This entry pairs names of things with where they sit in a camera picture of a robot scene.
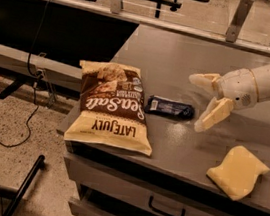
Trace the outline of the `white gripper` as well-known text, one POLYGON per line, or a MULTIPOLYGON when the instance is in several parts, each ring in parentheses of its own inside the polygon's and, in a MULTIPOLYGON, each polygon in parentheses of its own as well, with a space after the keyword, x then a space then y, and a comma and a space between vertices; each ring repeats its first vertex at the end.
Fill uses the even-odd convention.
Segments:
POLYGON ((215 95, 218 91, 219 97, 222 98, 211 99, 206 110, 194 122, 194 130, 197 133, 204 132, 225 120, 234 108, 247 109, 256 105, 258 100, 255 77, 249 69, 227 72, 222 77, 215 73, 194 73, 189 76, 189 81, 208 94, 215 95))

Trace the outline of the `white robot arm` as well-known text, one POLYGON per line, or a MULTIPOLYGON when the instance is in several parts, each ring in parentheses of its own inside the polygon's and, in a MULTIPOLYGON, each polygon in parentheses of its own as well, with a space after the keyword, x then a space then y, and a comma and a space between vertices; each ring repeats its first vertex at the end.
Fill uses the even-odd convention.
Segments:
POLYGON ((194 123, 194 130, 198 133, 225 120, 232 110, 251 108, 258 102, 270 100, 270 64, 253 69, 241 68, 225 75, 192 74, 189 80, 212 95, 206 110, 194 123))

